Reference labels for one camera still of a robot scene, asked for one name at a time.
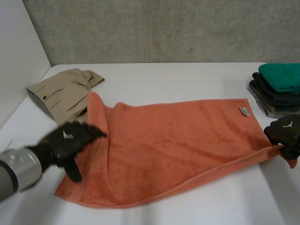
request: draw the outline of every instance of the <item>white wall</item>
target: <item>white wall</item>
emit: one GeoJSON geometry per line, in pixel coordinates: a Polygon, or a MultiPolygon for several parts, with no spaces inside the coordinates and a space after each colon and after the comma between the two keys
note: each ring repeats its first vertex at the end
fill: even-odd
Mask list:
{"type": "Polygon", "coordinates": [[[0,0],[0,127],[50,67],[22,0],[0,0]]]}

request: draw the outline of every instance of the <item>white table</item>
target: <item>white table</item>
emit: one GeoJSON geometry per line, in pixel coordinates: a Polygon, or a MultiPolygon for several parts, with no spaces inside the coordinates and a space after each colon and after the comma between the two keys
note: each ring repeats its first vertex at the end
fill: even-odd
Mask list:
{"type": "MultiPolygon", "coordinates": [[[[105,82],[94,87],[93,91],[108,106],[114,106],[117,102],[147,105],[198,99],[247,98],[256,119],[264,128],[272,119],[265,117],[247,90],[251,74],[261,64],[58,65],[52,67],[44,79],[71,68],[93,70],[105,78],[105,82]]],[[[35,144],[55,127],[56,124],[27,97],[0,130],[0,149],[35,144]]],[[[300,224],[300,173],[290,170],[279,158],[262,166],[248,167],[183,194],[127,210],[90,209],[54,196],[63,175],[63,170],[52,167],[34,188],[0,205],[0,224],[300,224]]]]}

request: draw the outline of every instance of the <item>robotic arm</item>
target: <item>robotic arm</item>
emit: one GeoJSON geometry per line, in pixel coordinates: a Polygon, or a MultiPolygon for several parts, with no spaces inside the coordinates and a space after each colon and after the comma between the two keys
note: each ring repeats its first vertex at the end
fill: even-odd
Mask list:
{"type": "Polygon", "coordinates": [[[74,182],[82,179],[75,157],[84,146],[107,135],[88,124],[66,123],[36,146],[0,154],[0,202],[36,184],[50,165],[64,167],[74,182]]]}

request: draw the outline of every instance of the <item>stack of folded clothes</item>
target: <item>stack of folded clothes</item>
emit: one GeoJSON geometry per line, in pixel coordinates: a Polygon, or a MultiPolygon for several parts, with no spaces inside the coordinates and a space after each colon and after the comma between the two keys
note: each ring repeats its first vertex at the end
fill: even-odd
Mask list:
{"type": "Polygon", "coordinates": [[[281,118],[300,114],[300,63],[261,65],[249,83],[266,115],[281,118]]]}

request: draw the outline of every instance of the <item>gray metal cylinder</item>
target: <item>gray metal cylinder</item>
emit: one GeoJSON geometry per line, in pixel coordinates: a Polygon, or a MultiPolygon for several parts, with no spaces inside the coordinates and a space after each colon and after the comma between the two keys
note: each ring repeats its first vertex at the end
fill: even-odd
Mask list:
{"type": "Polygon", "coordinates": [[[35,184],[42,176],[42,166],[37,156],[29,149],[9,150],[0,155],[18,180],[18,190],[35,184]]]}

